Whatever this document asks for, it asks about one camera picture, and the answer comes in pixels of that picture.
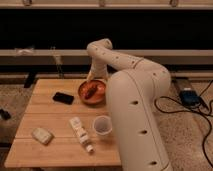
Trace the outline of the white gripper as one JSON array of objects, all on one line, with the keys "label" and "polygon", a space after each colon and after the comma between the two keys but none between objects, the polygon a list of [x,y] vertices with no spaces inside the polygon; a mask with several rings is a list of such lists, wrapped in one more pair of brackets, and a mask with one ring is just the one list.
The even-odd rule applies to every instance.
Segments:
[{"label": "white gripper", "polygon": [[92,59],[91,69],[86,80],[91,81],[93,78],[108,79],[107,64],[99,59]]}]

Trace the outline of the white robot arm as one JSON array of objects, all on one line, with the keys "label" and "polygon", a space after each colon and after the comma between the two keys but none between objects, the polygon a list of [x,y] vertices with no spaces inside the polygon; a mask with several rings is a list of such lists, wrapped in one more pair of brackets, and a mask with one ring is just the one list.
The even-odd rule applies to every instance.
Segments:
[{"label": "white robot arm", "polygon": [[114,51],[108,39],[89,43],[87,53],[92,58],[90,79],[104,78],[108,67],[116,70],[107,78],[105,96],[123,171],[173,171],[152,111],[154,101],[170,88],[169,71]]}]

